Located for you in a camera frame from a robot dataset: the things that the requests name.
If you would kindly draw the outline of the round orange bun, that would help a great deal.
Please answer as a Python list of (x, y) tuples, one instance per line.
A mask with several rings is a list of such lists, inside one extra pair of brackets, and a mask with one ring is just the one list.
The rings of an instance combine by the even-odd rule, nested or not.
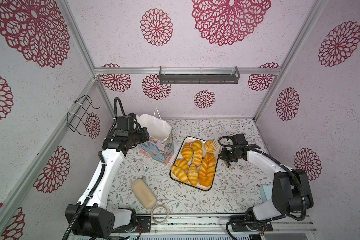
[(209, 140), (207, 142), (205, 142), (205, 149), (207, 152), (214, 152), (216, 149), (215, 149), (215, 144), (214, 144), (214, 140)]

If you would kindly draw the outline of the floral white paper bag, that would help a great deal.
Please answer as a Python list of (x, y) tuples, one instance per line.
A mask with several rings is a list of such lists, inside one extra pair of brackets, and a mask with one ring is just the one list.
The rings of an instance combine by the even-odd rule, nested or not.
[(140, 153), (168, 165), (174, 155), (172, 127), (161, 118), (156, 106), (153, 115), (141, 115), (138, 123), (146, 127), (149, 133), (149, 140), (139, 145)]

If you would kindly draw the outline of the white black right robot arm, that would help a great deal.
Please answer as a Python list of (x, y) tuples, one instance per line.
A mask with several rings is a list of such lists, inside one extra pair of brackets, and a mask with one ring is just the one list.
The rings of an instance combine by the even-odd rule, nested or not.
[(304, 170), (290, 168), (271, 155), (261, 151), (256, 144), (249, 144), (244, 134), (222, 136), (218, 139), (222, 147), (219, 158), (226, 162), (247, 161), (272, 181), (271, 199), (249, 208), (244, 217), (232, 217), (226, 230), (247, 228), (249, 231), (266, 231), (272, 221), (291, 218), (303, 221), (307, 210), (314, 205), (308, 175)]

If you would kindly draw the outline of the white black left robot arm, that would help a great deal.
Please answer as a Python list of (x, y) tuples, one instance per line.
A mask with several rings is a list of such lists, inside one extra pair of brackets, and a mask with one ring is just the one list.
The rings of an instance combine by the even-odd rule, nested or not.
[(87, 236), (91, 240), (109, 239), (116, 230), (135, 230), (137, 214), (134, 209), (119, 208), (115, 213), (107, 210), (107, 200), (116, 173), (128, 150), (149, 140), (147, 128), (142, 127), (134, 113), (126, 114), (121, 99), (114, 99), (114, 122), (99, 151), (97, 169), (85, 192), (76, 204), (65, 210), (68, 227), (63, 235)]

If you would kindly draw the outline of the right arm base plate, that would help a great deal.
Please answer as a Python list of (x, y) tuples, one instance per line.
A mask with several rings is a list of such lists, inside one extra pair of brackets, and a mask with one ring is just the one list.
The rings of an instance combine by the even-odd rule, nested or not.
[(243, 224), (240, 222), (243, 221), (254, 221), (254, 220), (247, 220), (247, 216), (246, 215), (235, 215), (235, 216), (230, 216), (230, 221), (234, 221), (235, 223), (233, 223), (232, 229), (234, 232), (271, 232), (273, 231), (273, 226), (270, 222), (267, 223), (258, 223), (258, 224)]

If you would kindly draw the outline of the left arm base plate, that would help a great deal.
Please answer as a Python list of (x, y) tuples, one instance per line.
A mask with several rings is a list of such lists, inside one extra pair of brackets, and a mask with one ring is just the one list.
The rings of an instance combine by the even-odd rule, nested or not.
[(124, 227), (119, 227), (120, 233), (150, 233), (152, 226), (152, 218), (150, 216), (137, 216), (135, 221)]

